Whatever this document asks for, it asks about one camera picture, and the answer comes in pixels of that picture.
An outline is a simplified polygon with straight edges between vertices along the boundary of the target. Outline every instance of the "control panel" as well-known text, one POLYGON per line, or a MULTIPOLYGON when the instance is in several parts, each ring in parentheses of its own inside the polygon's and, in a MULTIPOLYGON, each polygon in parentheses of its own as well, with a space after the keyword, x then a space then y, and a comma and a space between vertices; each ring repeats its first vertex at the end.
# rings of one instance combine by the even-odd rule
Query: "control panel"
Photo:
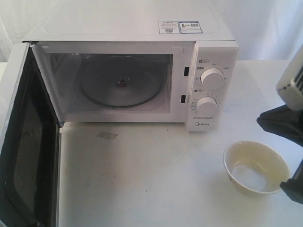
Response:
POLYGON ((196 42, 189 69, 189 131, 208 131, 217 125, 237 54, 235 41, 196 42))

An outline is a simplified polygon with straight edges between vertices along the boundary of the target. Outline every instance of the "open microwave door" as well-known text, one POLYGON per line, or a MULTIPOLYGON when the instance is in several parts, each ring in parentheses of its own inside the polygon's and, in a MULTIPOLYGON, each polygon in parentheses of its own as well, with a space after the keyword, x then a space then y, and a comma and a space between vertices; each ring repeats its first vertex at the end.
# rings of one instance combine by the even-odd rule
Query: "open microwave door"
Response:
POLYGON ((28 43, 0 81, 0 226, 57 225, 60 125, 28 43))

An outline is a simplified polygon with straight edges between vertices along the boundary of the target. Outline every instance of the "midea logo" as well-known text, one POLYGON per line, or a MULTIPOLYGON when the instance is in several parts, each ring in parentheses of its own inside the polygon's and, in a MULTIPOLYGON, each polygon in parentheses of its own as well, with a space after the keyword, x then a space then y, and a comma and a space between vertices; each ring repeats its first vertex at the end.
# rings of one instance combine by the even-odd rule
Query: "midea logo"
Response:
POLYGON ((195 126, 208 126, 208 123, 196 122, 195 126))

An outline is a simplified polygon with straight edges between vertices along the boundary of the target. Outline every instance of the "power level knob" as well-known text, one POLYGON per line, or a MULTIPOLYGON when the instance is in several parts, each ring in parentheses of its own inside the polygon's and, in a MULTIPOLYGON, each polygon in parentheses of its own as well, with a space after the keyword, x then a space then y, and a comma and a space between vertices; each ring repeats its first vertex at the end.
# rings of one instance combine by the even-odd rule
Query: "power level knob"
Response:
POLYGON ((225 83, 222 71, 217 68, 205 70, 201 75, 201 82, 204 89, 211 91, 219 89, 225 83))
POLYGON ((216 100, 211 97, 200 98, 196 103, 196 108, 200 116, 213 116, 218 110, 216 100))

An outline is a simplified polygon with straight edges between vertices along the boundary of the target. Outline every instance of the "bowl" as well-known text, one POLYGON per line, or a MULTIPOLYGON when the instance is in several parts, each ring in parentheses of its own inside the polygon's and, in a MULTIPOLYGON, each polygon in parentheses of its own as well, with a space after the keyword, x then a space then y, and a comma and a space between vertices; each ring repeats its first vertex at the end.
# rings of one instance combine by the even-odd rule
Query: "bowl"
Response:
POLYGON ((240 141, 224 151, 223 163, 229 179, 240 192, 273 194, 289 178, 283 158, 273 149, 253 141, 240 141))

